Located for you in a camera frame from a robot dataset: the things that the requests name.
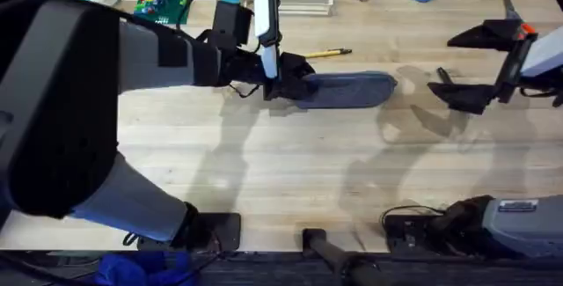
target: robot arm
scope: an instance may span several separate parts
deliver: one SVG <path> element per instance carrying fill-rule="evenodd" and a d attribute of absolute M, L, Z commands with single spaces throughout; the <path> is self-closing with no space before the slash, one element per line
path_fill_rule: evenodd
<path fill-rule="evenodd" d="M 3 9 L 13 26 L 5 37 L 11 54 L 0 62 L 4 200 L 30 215 L 80 217 L 174 248 L 205 248 L 211 240 L 205 215 L 166 194 L 117 151 L 118 94 L 227 85 L 230 74 L 244 74 L 229 72 L 225 59 L 237 51 L 223 53 L 82 1 L 13 0 Z M 240 216 L 228 218 L 234 236 L 224 250 L 238 247 Z"/>

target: wooden table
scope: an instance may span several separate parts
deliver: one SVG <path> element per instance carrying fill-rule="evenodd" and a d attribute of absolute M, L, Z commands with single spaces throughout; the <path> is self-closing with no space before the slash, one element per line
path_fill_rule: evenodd
<path fill-rule="evenodd" d="M 122 7 L 132 10 L 134 1 Z M 211 1 L 195 2 L 192 35 L 211 26 Z M 555 0 L 513 2 L 541 34 L 563 25 Z M 128 92 L 120 98 L 120 151 L 201 211 L 241 213 L 241 250 L 298 251 L 301 229 L 320 227 L 347 250 L 386 252 L 377 222 L 393 206 L 563 194 L 563 114 L 550 100 L 515 96 L 473 116 L 448 110 L 426 87 L 439 66 L 458 83 L 494 81 L 504 53 L 446 41 L 503 18 L 501 0 L 335 0 L 334 9 L 330 18 L 281 17 L 281 48 L 352 48 L 311 63 L 318 72 L 388 71 L 399 84 L 383 106 L 301 111 L 261 93 L 240 99 L 228 88 Z M 0 247 L 134 249 L 121 246 L 124 234 L 14 212 Z"/>

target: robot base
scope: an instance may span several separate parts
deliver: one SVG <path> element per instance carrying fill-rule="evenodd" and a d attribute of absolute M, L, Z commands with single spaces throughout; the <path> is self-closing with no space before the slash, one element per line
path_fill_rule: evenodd
<path fill-rule="evenodd" d="M 240 246 L 241 216 L 238 213 L 200 213 L 201 219 L 213 232 L 207 246 L 190 251 L 236 251 Z M 150 238 L 139 238 L 139 251 L 185 251 L 184 248 L 173 248 L 165 242 Z"/>

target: yellow pencil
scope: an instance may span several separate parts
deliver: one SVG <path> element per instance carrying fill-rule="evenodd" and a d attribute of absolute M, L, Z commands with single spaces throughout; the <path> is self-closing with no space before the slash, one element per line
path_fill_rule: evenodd
<path fill-rule="evenodd" d="M 318 58 L 318 57 L 328 57 L 328 56 L 335 56 L 335 55 L 345 55 L 352 53 L 352 49 L 345 49 L 345 48 L 337 48 L 337 49 L 329 49 L 325 52 L 317 52 L 317 53 L 310 53 L 305 54 L 305 58 Z"/>

